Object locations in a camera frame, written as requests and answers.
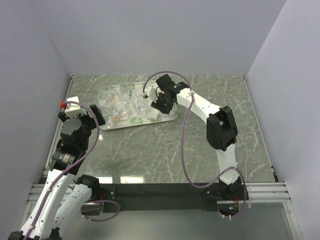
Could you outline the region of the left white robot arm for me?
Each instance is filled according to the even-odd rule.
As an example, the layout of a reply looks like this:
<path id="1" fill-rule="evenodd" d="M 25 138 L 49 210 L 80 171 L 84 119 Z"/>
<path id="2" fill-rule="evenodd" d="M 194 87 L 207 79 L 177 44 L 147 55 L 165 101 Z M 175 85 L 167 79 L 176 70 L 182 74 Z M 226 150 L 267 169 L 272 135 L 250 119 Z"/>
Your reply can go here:
<path id="1" fill-rule="evenodd" d="M 92 130 L 104 125 L 101 110 L 95 105 L 86 107 L 68 100 L 61 104 L 64 111 L 58 113 L 62 121 L 60 139 L 51 157 L 49 172 L 40 197 L 19 231 L 11 232 L 10 240 L 49 240 L 59 239 L 56 216 L 61 201 L 78 170 L 93 150 L 89 146 Z"/>

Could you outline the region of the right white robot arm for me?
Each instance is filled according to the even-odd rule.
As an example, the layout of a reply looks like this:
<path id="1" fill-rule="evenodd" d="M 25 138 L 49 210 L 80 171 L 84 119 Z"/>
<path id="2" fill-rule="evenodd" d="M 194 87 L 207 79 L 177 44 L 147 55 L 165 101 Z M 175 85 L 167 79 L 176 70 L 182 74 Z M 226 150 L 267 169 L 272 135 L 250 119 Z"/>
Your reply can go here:
<path id="1" fill-rule="evenodd" d="M 194 92 L 191 84 L 185 78 L 175 83 L 170 71 L 160 71 L 156 80 L 158 89 L 144 91 L 144 97 L 151 99 L 151 107 L 168 115 L 174 105 L 186 108 L 184 120 L 193 112 L 206 124 L 206 139 L 215 149 L 219 175 L 206 185 L 197 185 L 188 179 L 188 182 L 197 189 L 207 189 L 208 195 L 217 200 L 232 200 L 236 195 L 247 189 L 242 185 L 245 182 L 243 175 L 237 168 L 235 156 L 238 128 L 230 107 L 215 105 Z"/>

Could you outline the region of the clear glass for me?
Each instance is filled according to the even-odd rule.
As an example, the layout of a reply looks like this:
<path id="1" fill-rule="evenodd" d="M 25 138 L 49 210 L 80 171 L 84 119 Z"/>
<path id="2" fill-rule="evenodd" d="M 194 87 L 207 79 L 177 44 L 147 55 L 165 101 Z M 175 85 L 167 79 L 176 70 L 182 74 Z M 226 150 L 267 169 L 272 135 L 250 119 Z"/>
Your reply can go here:
<path id="1" fill-rule="evenodd" d="M 114 92 L 117 95 L 117 97 L 122 100 L 129 100 L 131 97 L 131 90 L 123 84 L 116 85 L 114 87 Z"/>
<path id="2" fill-rule="evenodd" d="M 112 102 L 112 91 L 109 88 L 100 89 L 98 91 L 97 99 L 101 107 L 109 108 Z"/>
<path id="3" fill-rule="evenodd" d="M 134 94 L 136 97 L 144 97 L 144 93 L 143 93 L 143 86 L 136 86 L 134 89 Z"/>
<path id="4" fill-rule="evenodd" d="M 169 116 L 174 116 L 175 115 L 175 111 L 174 110 L 171 110 L 168 114 L 164 113 L 163 116 L 165 118 L 169 117 Z"/>
<path id="5" fill-rule="evenodd" d="M 143 117 L 147 114 L 147 104 L 148 100 L 142 96 L 136 96 L 132 100 L 134 111 L 140 117 Z"/>
<path id="6" fill-rule="evenodd" d="M 118 99 L 113 103 L 113 110 L 116 113 L 116 118 L 118 120 L 126 120 L 129 115 L 129 103 L 125 99 Z"/>
<path id="7" fill-rule="evenodd" d="M 105 120 L 105 124 L 101 125 L 100 128 L 103 130 L 113 128 L 116 123 L 113 110 L 109 107 L 104 107 L 101 109 L 101 113 L 102 113 L 102 116 Z"/>

